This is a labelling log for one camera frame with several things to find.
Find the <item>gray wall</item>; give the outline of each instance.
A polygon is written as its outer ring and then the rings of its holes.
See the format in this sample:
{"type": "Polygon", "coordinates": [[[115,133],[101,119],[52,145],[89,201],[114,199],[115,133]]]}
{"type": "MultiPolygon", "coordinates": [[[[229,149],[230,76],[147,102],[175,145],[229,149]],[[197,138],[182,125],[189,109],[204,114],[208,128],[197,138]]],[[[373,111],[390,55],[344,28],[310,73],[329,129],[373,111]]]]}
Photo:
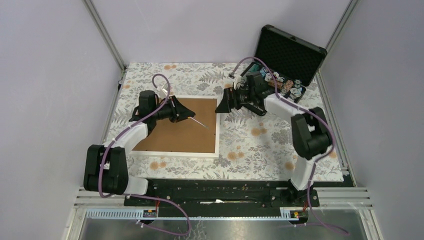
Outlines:
{"type": "Polygon", "coordinates": [[[349,0],[94,0],[127,62],[238,62],[262,26],[325,47],[349,0]]]}
{"type": "Polygon", "coordinates": [[[322,74],[387,240],[422,239],[424,3],[363,0],[322,74]]]}
{"type": "Polygon", "coordinates": [[[0,239],[58,240],[120,71],[80,0],[0,3],[0,239]]]}

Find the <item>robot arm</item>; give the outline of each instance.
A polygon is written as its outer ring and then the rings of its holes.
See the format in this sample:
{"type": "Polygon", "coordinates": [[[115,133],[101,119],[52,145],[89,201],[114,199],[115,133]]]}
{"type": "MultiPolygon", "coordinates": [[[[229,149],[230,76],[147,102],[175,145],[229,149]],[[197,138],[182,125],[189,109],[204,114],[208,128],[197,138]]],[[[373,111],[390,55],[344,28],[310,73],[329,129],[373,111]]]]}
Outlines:
{"type": "MultiPolygon", "coordinates": [[[[290,182],[295,190],[305,191],[314,160],[331,146],[331,137],[318,120],[298,110],[299,108],[296,109],[282,102],[274,91],[274,88],[262,78],[260,72],[248,73],[245,82],[238,78],[234,86],[224,89],[222,101],[215,112],[230,113],[231,109],[245,107],[259,116],[271,112],[290,123],[293,146],[299,156],[290,182]]],[[[316,107],[310,111],[323,120],[326,119],[321,108],[316,107]]]]}
{"type": "MultiPolygon", "coordinates": [[[[138,97],[138,106],[132,112],[129,126],[141,120],[159,107],[159,97],[154,91],[142,91],[138,97]]],[[[168,118],[177,123],[196,114],[183,106],[175,96],[170,96],[165,105],[154,115],[138,125],[132,126],[110,148],[106,156],[103,170],[102,189],[110,194],[139,194],[147,191],[148,181],[144,178],[128,176],[127,155],[143,139],[147,138],[156,127],[156,121],[168,118]]],[[[87,151],[84,173],[84,188],[87,191],[98,192],[99,173],[103,154],[111,141],[102,145],[91,145],[87,151]]]]}

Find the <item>table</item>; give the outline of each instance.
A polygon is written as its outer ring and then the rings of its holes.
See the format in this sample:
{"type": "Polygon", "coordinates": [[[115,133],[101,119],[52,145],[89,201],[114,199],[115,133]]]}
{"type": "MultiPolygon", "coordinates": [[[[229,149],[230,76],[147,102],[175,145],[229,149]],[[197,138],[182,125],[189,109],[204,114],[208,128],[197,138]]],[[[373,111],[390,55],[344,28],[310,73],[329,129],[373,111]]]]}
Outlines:
{"type": "MultiPolygon", "coordinates": [[[[249,64],[242,64],[240,74],[249,64]]],[[[128,66],[118,96],[107,139],[125,126],[138,105],[139,92],[154,90],[152,76],[162,73],[171,83],[171,94],[221,96],[232,85],[228,78],[236,63],[138,63],[128,66]]],[[[165,83],[155,78],[157,85],[165,83]]],[[[299,102],[307,108],[321,107],[317,80],[306,88],[299,102]]],[[[286,181],[298,156],[292,145],[291,127],[276,115],[257,116],[245,108],[221,114],[218,159],[127,156],[128,173],[139,178],[227,179],[286,181]]],[[[332,152],[316,167],[314,181],[343,181],[338,156],[332,152]]]]}

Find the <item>cork board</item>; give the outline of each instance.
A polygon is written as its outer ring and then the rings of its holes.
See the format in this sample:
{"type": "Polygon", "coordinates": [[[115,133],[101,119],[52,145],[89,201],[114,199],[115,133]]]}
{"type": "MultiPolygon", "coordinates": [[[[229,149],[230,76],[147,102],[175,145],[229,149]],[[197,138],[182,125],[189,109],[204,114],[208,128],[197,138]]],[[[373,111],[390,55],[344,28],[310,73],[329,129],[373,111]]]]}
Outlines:
{"type": "Polygon", "coordinates": [[[154,157],[217,158],[219,148],[219,114],[215,113],[219,101],[216,96],[177,96],[188,109],[196,113],[192,119],[172,123],[169,119],[156,122],[151,134],[140,141],[132,155],[154,157]]]}

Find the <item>open case lid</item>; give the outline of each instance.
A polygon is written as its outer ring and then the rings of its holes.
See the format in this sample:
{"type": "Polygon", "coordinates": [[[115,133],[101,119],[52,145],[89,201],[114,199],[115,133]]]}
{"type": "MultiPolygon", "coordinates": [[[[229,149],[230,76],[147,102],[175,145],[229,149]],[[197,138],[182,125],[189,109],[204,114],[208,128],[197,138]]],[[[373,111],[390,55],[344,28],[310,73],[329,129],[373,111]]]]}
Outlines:
{"type": "Polygon", "coordinates": [[[255,57],[270,69],[309,86],[327,51],[272,25],[262,27],[255,57]]]}

